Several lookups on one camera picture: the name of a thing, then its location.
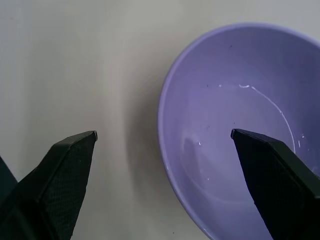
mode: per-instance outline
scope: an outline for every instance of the purple bowl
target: purple bowl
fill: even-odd
[[[214,240],[271,240],[247,189],[233,128],[285,142],[320,173],[320,47],[298,32],[234,24],[194,41],[160,97],[163,163],[180,202]]]

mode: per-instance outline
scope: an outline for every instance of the bowl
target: bowl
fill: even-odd
[[[320,173],[320,45],[269,24],[233,24],[188,46],[160,96],[163,163],[181,204],[213,240],[271,240],[232,129],[285,142]]]

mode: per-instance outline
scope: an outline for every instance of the bowl rim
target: bowl rim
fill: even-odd
[[[180,201],[181,205],[183,206],[184,210],[187,212],[187,214],[190,216],[190,218],[193,220],[193,222],[202,230],[202,232],[211,240],[218,240],[218,237],[215,236],[214,232],[211,232],[208,230],[206,223],[204,223],[198,215],[194,212],[192,207],[188,204],[185,196],[181,193],[181,190],[177,184],[177,181],[171,172],[171,169],[168,167],[169,158],[167,155],[167,150],[165,147],[165,136],[164,136],[164,109],[165,109],[165,103],[167,99],[167,92],[170,87],[172,77],[174,73],[176,72],[177,68],[181,64],[181,62],[185,59],[185,57],[198,45],[200,45],[203,41],[206,39],[216,36],[218,34],[232,31],[235,29],[245,29],[245,28],[255,28],[255,29],[268,29],[273,30],[277,32],[286,33],[295,37],[300,38],[301,40],[304,40],[318,49],[320,49],[320,42],[313,39],[312,37],[298,32],[296,30],[293,30],[288,27],[279,26],[276,24],[270,24],[270,23],[255,23],[255,22],[244,22],[244,23],[233,23],[225,26],[218,27],[216,29],[210,30],[197,39],[195,39],[191,44],[189,44],[181,53],[178,55],[178,57],[175,59],[173,64],[171,65],[165,79],[164,83],[162,85],[162,90],[159,98],[159,104],[158,104],[158,113],[157,113],[157,131],[158,131],[158,142],[160,146],[160,152],[162,155],[162,162],[164,164],[164,168],[167,174],[167,177],[169,179],[169,182],[171,184],[171,187]]]

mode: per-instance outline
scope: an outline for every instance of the table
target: table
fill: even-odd
[[[320,40],[318,0],[2,0],[0,155],[18,180],[50,146],[97,130],[73,240],[205,240],[157,142],[166,72],[199,35],[267,22]]]

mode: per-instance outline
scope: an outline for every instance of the white table surface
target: white table surface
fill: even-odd
[[[319,0],[1,0],[0,155],[18,180],[63,138],[97,130],[73,240],[205,240],[166,177],[156,113],[199,35],[268,22],[320,40]]]

